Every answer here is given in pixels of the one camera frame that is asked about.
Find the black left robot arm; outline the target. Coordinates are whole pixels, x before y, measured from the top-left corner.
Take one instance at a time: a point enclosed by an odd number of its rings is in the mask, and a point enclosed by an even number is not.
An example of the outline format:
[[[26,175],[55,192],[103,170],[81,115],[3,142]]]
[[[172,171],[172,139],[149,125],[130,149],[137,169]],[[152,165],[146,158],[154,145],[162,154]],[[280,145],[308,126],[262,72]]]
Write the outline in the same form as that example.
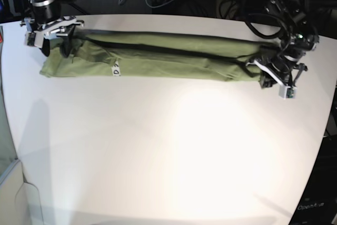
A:
[[[296,83],[307,66],[300,62],[319,44],[324,11],[336,9],[336,0],[241,0],[240,14],[251,32],[264,40],[279,40],[278,47],[264,47],[248,60],[261,70],[260,86],[280,86],[292,97]]]

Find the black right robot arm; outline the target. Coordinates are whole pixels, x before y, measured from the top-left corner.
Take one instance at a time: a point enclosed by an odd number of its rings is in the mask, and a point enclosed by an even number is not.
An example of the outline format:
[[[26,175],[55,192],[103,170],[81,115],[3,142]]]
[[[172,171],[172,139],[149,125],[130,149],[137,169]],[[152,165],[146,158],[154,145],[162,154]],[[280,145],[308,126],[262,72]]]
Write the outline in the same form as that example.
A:
[[[63,17],[61,5],[73,4],[76,0],[29,0],[31,17],[26,17],[21,22],[27,32],[25,45],[39,48],[45,56],[49,56],[50,40],[61,38],[60,53],[68,57],[72,50],[72,36],[77,26],[84,22],[75,16]]]

